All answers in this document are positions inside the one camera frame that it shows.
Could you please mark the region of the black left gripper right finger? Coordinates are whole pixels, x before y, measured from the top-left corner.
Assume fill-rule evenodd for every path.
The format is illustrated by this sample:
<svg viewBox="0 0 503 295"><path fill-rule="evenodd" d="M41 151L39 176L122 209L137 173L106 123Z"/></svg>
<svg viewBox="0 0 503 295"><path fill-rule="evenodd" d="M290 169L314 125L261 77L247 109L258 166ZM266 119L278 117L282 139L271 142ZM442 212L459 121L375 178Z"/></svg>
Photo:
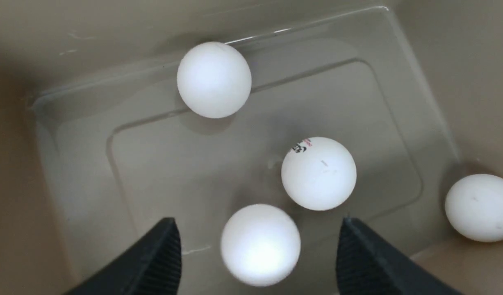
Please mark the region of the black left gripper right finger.
<svg viewBox="0 0 503 295"><path fill-rule="evenodd" d="M458 295L358 218L345 217L336 252L341 295Z"/></svg>

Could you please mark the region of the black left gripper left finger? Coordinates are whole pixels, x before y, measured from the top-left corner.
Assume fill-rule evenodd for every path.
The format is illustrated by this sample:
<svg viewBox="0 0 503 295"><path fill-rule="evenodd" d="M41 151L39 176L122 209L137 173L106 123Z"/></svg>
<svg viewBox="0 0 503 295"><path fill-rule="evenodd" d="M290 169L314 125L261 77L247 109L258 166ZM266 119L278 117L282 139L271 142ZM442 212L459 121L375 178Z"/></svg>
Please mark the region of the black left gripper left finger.
<svg viewBox="0 0 503 295"><path fill-rule="evenodd" d="M180 231L162 218L109 265L67 295L176 295L182 276Z"/></svg>

